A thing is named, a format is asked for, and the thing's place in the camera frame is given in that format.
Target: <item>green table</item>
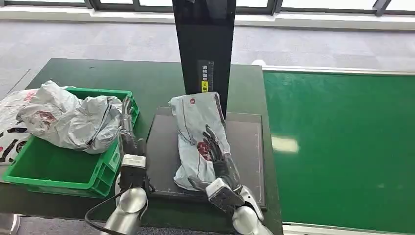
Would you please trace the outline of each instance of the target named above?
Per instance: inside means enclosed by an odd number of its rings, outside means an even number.
[[[264,69],[282,220],[415,234],[414,73]]]
[[[132,91],[141,113],[135,125],[138,137],[147,137],[155,110],[184,94],[180,63],[51,59],[29,84],[38,88],[48,80],[60,86]],[[261,114],[265,156],[266,225],[275,235],[282,234],[276,171],[268,124],[268,111],[261,67],[231,67],[228,111]],[[0,184],[0,212],[42,217],[83,219],[85,212],[101,200],[53,194],[32,193],[24,188]],[[115,203],[106,204],[94,216],[106,220]],[[144,226],[184,228],[200,231],[229,232],[232,226],[210,204],[181,203],[151,199],[143,219]]]

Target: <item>robotic arm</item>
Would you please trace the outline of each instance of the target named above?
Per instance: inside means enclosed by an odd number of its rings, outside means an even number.
[[[205,191],[209,201],[232,216],[233,227],[243,235],[272,235],[262,224],[264,215],[249,188],[239,183],[239,173],[230,154],[223,154],[218,139],[206,125],[204,142],[209,146],[216,180],[201,182],[194,177],[189,181],[194,188]]]
[[[136,235],[141,218],[148,207],[147,194],[154,189],[147,176],[148,162],[145,157],[145,140],[137,140],[131,122],[131,100],[127,97],[122,103],[121,130],[119,133],[119,149],[122,156],[120,176],[115,190],[119,193],[98,204],[85,215],[85,221],[100,230],[101,235]],[[117,207],[108,218],[105,227],[101,227],[88,219],[88,215],[105,202],[117,198]]]

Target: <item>plastic bag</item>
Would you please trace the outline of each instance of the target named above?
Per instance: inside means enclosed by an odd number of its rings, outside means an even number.
[[[182,163],[174,176],[174,182],[187,190],[196,190],[188,181],[189,176],[209,183],[216,179],[208,147],[203,142],[202,133],[206,131],[206,125],[216,134],[224,154],[231,152],[226,139],[219,94],[207,92],[183,95],[172,98],[169,105],[173,108],[179,129],[179,155]]]
[[[38,89],[17,91],[0,101],[0,165],[12,164],[31,134],[23,122],[16,120],[16,115]]]
[[[42,84],[16,119],[58,147],[103,153],[118,135],[122,102],[115,96],[78,99],[52,81]]]

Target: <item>black vertical panel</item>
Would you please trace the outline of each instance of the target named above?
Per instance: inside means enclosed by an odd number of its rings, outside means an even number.
[[[208,91],[220,95],[224,115],[235,9],[236,0],[173,0],[186,94],[202,92],[203,84],[208,82]]]

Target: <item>metal stand base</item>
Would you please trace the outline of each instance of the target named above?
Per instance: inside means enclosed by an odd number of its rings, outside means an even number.
[[[0,213],[0,235],[16,235],[19,226],[19,215]]]

